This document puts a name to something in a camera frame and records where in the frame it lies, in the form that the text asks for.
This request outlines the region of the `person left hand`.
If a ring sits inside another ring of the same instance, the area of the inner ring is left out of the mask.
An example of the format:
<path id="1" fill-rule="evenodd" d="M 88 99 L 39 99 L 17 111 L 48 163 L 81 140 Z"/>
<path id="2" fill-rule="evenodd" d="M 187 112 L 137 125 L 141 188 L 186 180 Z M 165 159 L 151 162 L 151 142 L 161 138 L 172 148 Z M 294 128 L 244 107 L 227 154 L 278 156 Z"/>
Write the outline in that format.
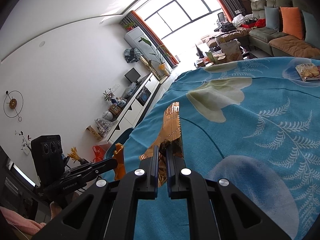
<path id="1" fill-rule="evenodd" d="M 70 193 L 68 195 L 66 195 L 65 197 L 63 197 L 62 200 L 66 201 L 66 204 L 70 204 L 76 197 L 78 196 L 78 194 L 76 192 Z M 59 205 L 57 205 L 55 202 L 51 202 L 50 203 L 50 212 L 51 212 L 51 219 L 54 219 L 61 211 L 63 210 L 63 208 L 61 208 Z"/>

